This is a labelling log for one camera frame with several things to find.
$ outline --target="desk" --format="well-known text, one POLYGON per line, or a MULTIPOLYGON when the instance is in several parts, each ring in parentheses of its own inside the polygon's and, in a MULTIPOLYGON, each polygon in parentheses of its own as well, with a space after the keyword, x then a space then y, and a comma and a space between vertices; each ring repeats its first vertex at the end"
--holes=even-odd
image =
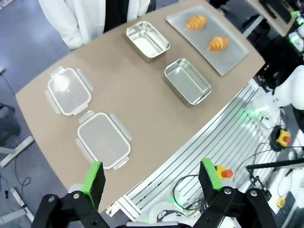
POLYGON ((106 185, 99 210, 130 191, 170 158, 214 117, 257 73, 264 61, 244 36, 207 2, 188 0, 150 13, 107 32, 72 52, 37 76, 17 94, 24 117, 47 161, 68 189, 82 183, 90 164, 78 150, 78 119, 84 112, 114 113, 133 136, 130 160, 118 170, 105 170, 106 185), (220 76, 165 18, 203 5, 248 48, 249 54, 220 76), (170 42, 159 59, 146 63, 127 43, 125 30, 139 20, 152 23, 170 42), (211 94, 198 106, 186 107, 164 83, 163 72, 178 58, 188 59, 210 83, 211 94), (80 68, 94 85, 92 101, 77 116, 54 113, 44 96, 49 73, 59 66, 80 68))
POLYGON ((282 37, 286 36, 289 29, 291 28, 292 24, 294 23, 295 19, 291 19, 288 24, 286 24, 285 21, 275 12, 270 6, 270 9, 275 13, 276 19, 272 18, 267 11, 264 9, 264 7, 258 2, 258 0, 245 0, 252 8, 254 8, 259 14, 260 17, 256 19, 255 22, 253 22, 252 26, 248 28, 248 30, 245 32, 245 36, 247 37, 256 26, 259 25, 259 23, 265 18, 269 25, 273 27, 282 37))

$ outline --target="white coat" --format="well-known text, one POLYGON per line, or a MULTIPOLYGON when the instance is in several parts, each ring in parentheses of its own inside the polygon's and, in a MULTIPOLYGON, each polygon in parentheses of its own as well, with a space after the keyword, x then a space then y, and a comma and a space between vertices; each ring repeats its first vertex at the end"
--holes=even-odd
MULTIPOLYGON (((106 0, 39 0, 41 8, 70 49, 103 34, 106 0)), ((129 0, 127 21, 146 13, 150 0, 129 0)))

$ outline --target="metal tray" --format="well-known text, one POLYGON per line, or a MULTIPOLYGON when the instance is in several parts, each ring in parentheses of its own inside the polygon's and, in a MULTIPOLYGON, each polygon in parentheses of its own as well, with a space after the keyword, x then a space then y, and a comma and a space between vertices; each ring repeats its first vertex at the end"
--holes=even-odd
POLYGON ((140 21, 125 32, 135 50, 147 62, 170 48, 168 40, 147 21, 140 21))
POLYGON ((166 67, 165 81, 186 106, 199 104, 211 93, 209 83, 184 58, 166 67))
POLYGON ((249 53, 247 48, 222 24, 220 19, 202 6, 168 16, 166 20, 207 59, 220 75, 231 70, 249 53), (207 17, 207 24, 201 30, 189 30, 186 27, 187 20, 194 15, 207 17), (216 36, 229 38, 230 43, 222 51, 211 52, 209 51, 209 43, 216 36))

